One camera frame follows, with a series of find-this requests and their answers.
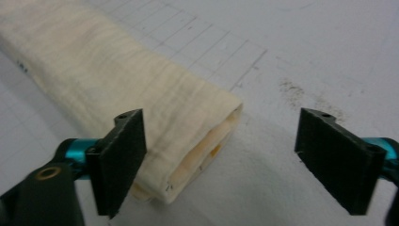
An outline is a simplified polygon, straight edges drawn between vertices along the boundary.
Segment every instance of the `black rubber pad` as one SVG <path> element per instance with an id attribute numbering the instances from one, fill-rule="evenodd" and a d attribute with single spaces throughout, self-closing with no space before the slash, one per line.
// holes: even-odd
<path id="1" fill-rule="evenodd" d="M 295 152 L 350 215 L 365 215 L 386 151 L 324 112 L 302 108 Z"/>
<path id="2" fill-rule="evenodd" d="M 117 116 L 115 124 L 86 155 L 98 213 L 110 218 L 118 213 L 147 152 L 142 110 Z"/>

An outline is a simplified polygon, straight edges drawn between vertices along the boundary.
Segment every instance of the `screw hole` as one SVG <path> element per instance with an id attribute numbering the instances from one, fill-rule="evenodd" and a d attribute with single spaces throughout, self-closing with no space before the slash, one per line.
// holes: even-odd
<path id="1" fill-rule="evenodd" d="M 61 172 L 61 168 L 59 167 L 49 167 L 46 169 L 42 169 L 38 174 L 36 174 L 36 180 L 44 181 L 50 178 L 57 176 Z"/>
<path id="2" fill-rule="evenodd" d="M 372 153 L 381 153 L 381 149 L 372 144 L 367 144 L 367 149 Z"/>
<path id="3" fill-rule="evenodd" d="M 88 153 L 96 153 L 97 150 L 96 150 L 95 148 L 89 148 L 89 149 L 87 150 L 87 152 L 88 152 Z"/>

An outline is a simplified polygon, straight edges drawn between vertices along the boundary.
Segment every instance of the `black clamp jaw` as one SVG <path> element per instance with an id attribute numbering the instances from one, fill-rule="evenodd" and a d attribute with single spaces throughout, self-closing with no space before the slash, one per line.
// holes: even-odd
<path id="1" fill-rule="evenodd" d="M 67 139 L 45 166 L 0 197 L 0 226 L 84 225 L 73 181 L 91 181 L 97 212 L 119 211 L 147 152 L 142 110 L 117 116 L 102 139 Z"/>
<path id="2" fill-rule="evenodd" d="M 365 215 L 378 178 L 399 186 L 399 144 L 390 138 L 359 138 L 327 113 L 302 108 L 295 152 L 350 215 Z M 386 225 L 399 225 L 399 191 Z"/>

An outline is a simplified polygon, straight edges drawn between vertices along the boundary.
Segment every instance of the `white table surface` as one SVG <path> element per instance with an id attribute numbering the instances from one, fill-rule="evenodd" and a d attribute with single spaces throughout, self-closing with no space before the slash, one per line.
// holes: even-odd
<path id="1" fill-rule="evenodd" d="M 399 139 L 399 2 L 87 0 L 155 52 L 244 100 L 242 122 L 213 165 L 171 205 L 127 198 L 87 225 L 383 225 L 396 188 L 379 181 L 351 217 L 294 154 L 300 107 L 359 137 Z M 69 137 L 85 137 L 0 52 L 0 193 Z"/>

